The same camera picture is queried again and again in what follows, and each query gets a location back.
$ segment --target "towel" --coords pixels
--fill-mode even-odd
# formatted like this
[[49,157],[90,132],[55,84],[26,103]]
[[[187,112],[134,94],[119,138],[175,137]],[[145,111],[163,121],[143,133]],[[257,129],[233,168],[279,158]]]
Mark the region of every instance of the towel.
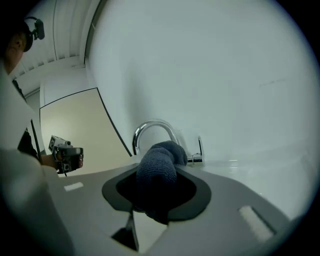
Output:
[[135,210],[165,224],[177,189],[174,164],[185,166],[187,162],[185,150],[175,142],[153,145],[142,158],[136,172]]

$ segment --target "person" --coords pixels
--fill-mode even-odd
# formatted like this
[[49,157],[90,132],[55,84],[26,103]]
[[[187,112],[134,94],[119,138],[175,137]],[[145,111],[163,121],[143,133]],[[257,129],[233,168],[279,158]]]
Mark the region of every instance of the person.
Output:
[[[3,59],[3,65],[6,73],[9,75],[14,68],[18,65],[19,61],[23,57],[23,54],[27,52],[33,44],[33,35],[29,30],[28,25],[23,21],[14,21],[7,26],[1,39],[0,45],[0,58]],[[18,87],[17,90],[24,98],[21,89]],[[39,160],[36,150],[32,146],[31,136],[26,129],[19,146],[17,148],[20,152],[26,153],[33,156]],[[41,156],[42,165],[50,166],[58,169],[58,164],[55,161],[53,155],[42,155]],[[83,166],[83,158],[79,156],[79,168]]]

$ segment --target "ceiling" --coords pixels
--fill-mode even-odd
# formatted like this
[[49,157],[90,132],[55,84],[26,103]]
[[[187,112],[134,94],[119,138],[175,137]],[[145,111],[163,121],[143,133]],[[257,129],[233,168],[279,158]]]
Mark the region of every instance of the ceiling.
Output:
[[[16,79],[24,94],[40,87],[37,77],[43,77],[52,66],[63,68],[83,66],[85,49],[92,19],[100,0],[41,0],[26,15],[41,19],[45,38],[34,40],[31,49],[23,57],[10,78]],[[30,30],[34,20],[25,21]]]

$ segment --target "faucet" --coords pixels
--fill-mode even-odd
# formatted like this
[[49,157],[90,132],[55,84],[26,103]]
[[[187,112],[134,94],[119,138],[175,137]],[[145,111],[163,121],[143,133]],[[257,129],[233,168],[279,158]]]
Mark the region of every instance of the faucet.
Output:
[[[135,130],[134,135],[133,135],[133,141],[132,141],[132,147],[133,147],[133,153],[134,155],[138,155],[140,153],[140,137],[144,133],[144,131],[152,126],[160,126],[164,128],[167,133],[169,134],[169,137],[171,141],[177,143],[180,145],[177,136],[174,133],[174,129],[172,126],[162,120],[162,119],[152,119],[143,122],[139,127]],[[202,141],[201,137],[198,136],[198,141],[199,141],[199,147],[200,147],[200,153],[193,154],[192,156],[188,156],[188,163],[202,163],[203,162],[203,151],[202,151]]]

